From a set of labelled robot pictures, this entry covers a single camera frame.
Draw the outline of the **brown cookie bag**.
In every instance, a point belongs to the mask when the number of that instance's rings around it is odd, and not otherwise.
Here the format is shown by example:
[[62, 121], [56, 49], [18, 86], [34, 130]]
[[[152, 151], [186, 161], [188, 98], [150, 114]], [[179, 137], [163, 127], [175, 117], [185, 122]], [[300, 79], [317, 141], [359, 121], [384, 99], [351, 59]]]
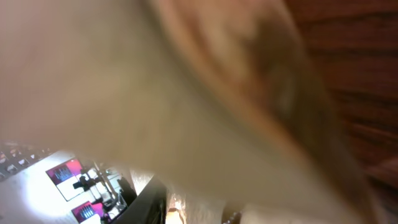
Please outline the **brown cookie bag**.
[[283, 1], [2, 1], [1, 138], [284, 218], [384, 223]]

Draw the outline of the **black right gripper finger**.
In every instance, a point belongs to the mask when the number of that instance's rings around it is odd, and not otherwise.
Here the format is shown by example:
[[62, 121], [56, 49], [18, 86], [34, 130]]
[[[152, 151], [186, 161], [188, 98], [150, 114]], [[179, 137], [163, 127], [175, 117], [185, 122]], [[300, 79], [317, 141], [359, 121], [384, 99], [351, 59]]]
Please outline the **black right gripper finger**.
[[167, 188], [153, 176], [137, 198], [113, 221], [114, 224], [165, 224]]

